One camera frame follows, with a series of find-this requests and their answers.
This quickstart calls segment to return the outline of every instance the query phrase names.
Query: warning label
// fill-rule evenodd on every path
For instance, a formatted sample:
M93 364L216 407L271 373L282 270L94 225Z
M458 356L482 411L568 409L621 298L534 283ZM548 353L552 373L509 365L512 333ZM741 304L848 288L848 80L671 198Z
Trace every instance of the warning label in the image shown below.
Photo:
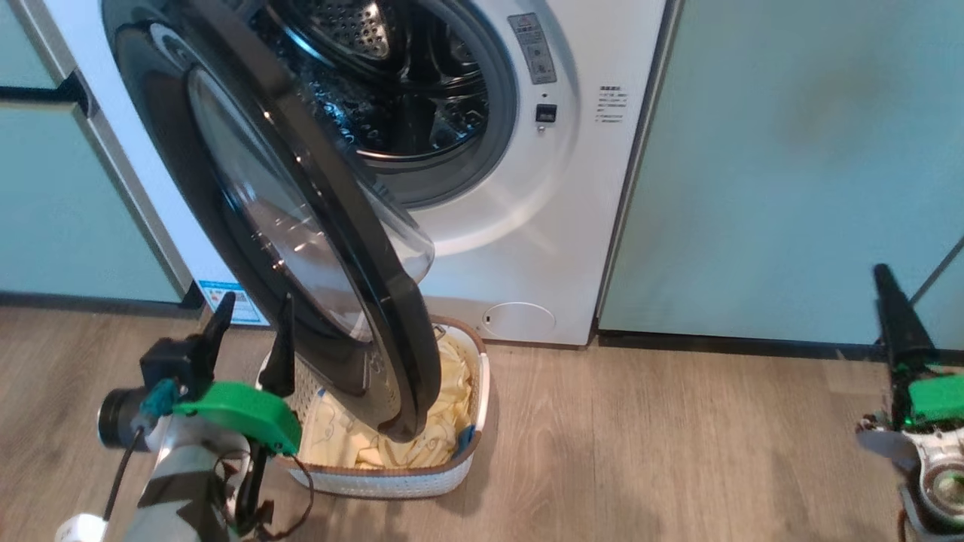
M628 106L629 94L623 92L623 87L600 87L599 101L596 103L596 122L622 122Z
M511 15L509 25L512 26L512 31L516 33L516 38L522 47L522 54L525 55L525 61L529 65L529 75L532 76L532 84L555 83L555 64L552 62L546 35L543 33L542 25L539 24L539 17L536 14Z
M211 310L218 308L221 300L225 298L226 293L230 291L234 292L236 298L234 299L234 315L231 317L232 324L268 324L268 321L264 319L261 312L254 306L251 298L248 297L248 294L245 293L241 285L237 283L198 281L198 286L201 287L204 299L207 300L207 304L211 307Z

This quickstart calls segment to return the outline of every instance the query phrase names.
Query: laundry basket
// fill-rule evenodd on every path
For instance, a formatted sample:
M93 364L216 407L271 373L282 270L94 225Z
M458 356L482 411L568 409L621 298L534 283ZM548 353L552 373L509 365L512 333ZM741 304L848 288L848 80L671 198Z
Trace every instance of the laundry basket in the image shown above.
M314 482L314 489L323 493L365 499L425 499L444 495L462 483L469 475L472 457L478 448L485 429L486 411L489 406L489 357L482 339L469 325L440 316L432 321L454 339L459 353L465 357L472 377L472 395L469 415L475 432L469 446L457 457L444 465L426 469L385 469L367 471L340 467L305 464ZM320 386L304 364L296 364L295 393L286 399L299 420L308 418L311 400ZM308 486L305 473L287 457L276 461L284 465L291 475Z

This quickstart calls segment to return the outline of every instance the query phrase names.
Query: cabinet door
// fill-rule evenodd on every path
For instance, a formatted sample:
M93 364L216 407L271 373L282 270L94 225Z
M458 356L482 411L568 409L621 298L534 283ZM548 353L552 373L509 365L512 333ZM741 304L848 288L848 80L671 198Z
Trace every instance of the cabinet door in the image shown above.
M606 330L868 343L964 230L964 3L686 0Z
M183 298L76 106L0 104L0 163L0 290Z
M0 0L0 87L55 89L55 78L20 24L12 1Z

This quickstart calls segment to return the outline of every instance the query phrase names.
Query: yellow cloth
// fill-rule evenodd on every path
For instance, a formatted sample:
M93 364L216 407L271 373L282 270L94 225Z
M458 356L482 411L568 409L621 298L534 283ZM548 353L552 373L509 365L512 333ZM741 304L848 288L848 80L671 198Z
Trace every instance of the yellow cloth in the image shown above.
M454 340L439 340L439 398L428 411L425 430L413 441L399 444L380 436L324 393L308 408L299 457L312 465L368 470L437 467L451 459L459 433L471 425L472 391L469 367Z

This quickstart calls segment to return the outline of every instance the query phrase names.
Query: open washing machine door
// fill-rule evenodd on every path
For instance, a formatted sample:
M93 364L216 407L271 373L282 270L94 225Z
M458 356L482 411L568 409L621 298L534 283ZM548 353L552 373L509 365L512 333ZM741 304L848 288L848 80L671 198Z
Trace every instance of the open washing machine door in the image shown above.
M411 440L440 385L416 284L431 241L226 4L103 11L147 133L245 291L268 315L290 294L302 361L359 419Z

